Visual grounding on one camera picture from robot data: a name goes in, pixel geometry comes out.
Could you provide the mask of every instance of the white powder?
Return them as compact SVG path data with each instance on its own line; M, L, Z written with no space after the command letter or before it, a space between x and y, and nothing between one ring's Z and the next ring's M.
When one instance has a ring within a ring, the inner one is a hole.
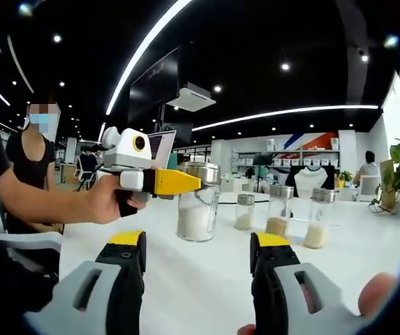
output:
M248 230L253 225L253 217L250 214L243 214L235 222L234 228L238 230Z
M265 232L268 234L284 236L286 232L286 220L281 218L268 218L267 229Z
M306 232L304 245L312 249L322 248L327 237L327 231L328 227L326 225L310 224Z
M208 241L212 238L214 226L209 224L210 207L180 208L177 234L188 241Z

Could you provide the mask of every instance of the spice jar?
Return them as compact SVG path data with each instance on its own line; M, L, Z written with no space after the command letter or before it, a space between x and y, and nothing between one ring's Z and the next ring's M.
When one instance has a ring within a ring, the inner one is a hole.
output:
M285 236L291 214L293 191L294 188L291 186L271 185L269 188L267 233Z
M334 190L313 189L309 229L304 240L306 247L318 249L324 246L335 195L336 192Z
M220 195L220 168L212 163L188 162L184 171L200 178L202 188L179 196L177 235L187 241L209 241Z
M254 195L239 194L237 196L236 221L234 228L248 230L253 225L254 217Z

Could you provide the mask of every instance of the black ceiling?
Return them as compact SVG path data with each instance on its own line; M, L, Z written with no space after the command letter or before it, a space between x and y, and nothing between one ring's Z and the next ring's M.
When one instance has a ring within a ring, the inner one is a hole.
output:
M107 117L108 103L133 51L174 2L47 0L32 17L19 17L11 31L13 46L34 90L54 92L62 111L58 140L77 131L97 140L103 122L127 126L124 94ZM382 46L385 32L364 5L368 1L358 1L360 7L341 2L194 0L152 43L131 80L170 50L189 45L190 81L210 91L219 84L223 91L213 94L217 104L195 113L168 107L166 121L202 126L295 107L381 105L399 64L397 54ZM60 44L52 42L53 34L61 35ZM0 121L13 128L23 125L31 93L7 42L0 48L0 92L11 103L0 103ZM369 55L368 63L361 61L359 48ZM283 62L291 65L288 72L280 69ZM157 109L151 110L131 126L150 133L156 115ZM369 131L379 115L380 110L281 115L194 132L193 140L235 138L238 132L242 137L310 132L309 124L315 132L349 129L349 124Z

